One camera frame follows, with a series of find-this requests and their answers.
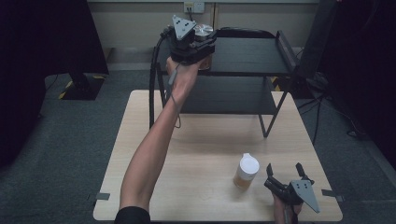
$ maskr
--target wooden table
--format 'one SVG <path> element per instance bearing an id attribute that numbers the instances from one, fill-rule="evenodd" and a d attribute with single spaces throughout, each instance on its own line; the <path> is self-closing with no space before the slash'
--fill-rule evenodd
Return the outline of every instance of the wooden table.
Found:
<path id="1" fill-rule="evenodd" d="M 282 92 L 273 92 L 276 102 Z M 155 111 L 161 111 L 160 94 L 155 92 Z M 300 162 L 313 180 L 321 212 L 306 204 L 301 221 L 339 221 L 340 207 L 331 189 L 290 95 L 280 109 L 272 134 L 263 138 L 257 115 L 182 114 L 181 128 L 175 129 L 163 171 L 150 203 L 153 221 L 270 221 L 273 197 L 263 183 L 265 168 L 272 163 L 274 177 L 284 184 L 300 179 L 295 164 Z M 264 122 L 270 117 L 263 117 Z M 120 201 L 120 185 L 135 149 L 149 130 L 149 91 L 133 91 L 107 166 L 101 193 L 93 211 L 97 220 L 114 220 Z M 233 183 L 239 160 L 248 152 L 261 169 L 247 191 Z"/>

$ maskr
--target gray carpet floor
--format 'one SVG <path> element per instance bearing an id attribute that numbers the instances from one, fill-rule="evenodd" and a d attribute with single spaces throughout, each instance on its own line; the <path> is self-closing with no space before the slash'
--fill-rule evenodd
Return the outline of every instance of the gray carpet floor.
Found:
<path id="1" fill-rule="evenodd" d="M 149 87 L 149 71 L 111 71 L 95 101 L 66 101 L 58 97 L 70 78 L 55 78 L 46 79 L 42 118 L 20 156 L 0 170 L 0 223 L 97 223 L 93 198 L 130 92 Z M 317 110 L 304 113 L 309 107 L 301 113 L 312 139 Z M 396 223 L 394 170 L 372 141 L 349 130 L 350 121 L 324 100 L 315 149 L 333 191 L 345 199 L 339 223 Z"/>

